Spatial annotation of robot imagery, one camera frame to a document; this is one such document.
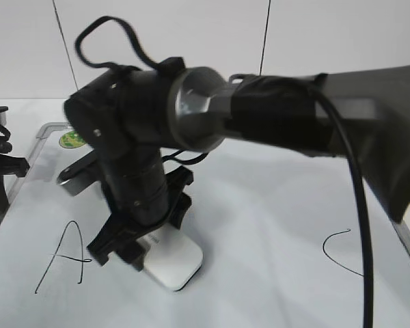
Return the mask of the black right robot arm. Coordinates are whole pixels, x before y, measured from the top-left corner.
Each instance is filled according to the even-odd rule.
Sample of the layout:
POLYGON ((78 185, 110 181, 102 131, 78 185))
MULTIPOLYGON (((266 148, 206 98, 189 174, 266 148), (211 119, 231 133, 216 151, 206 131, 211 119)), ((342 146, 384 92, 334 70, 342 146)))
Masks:
POLYGON ((185 167, 163 171, 161 148, 207 154, 225 138, 348 157, 387 216, 410 205, 410 66, 288 78, 186 68, 118 66, 74 93, 66 117, 92 151, 72 167, 102 183, 111 215, 88 250, 142 269, 143 235, 179 227, 191 205, 185 167))

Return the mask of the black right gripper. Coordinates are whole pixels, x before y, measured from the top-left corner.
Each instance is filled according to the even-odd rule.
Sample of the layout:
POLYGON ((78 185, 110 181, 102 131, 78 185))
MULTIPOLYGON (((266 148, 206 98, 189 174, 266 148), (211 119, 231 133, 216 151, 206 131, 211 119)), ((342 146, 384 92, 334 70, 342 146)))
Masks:
POLYGON ((147 146, 99 163, 111 214, 87 250, 99 265, 115 252, 140 272, 147 250, 138 239, 166 224, 181 229, 192 205, 184 188, 193 182, 193 172, 180 166, 166 173, 159 148, 147 146))

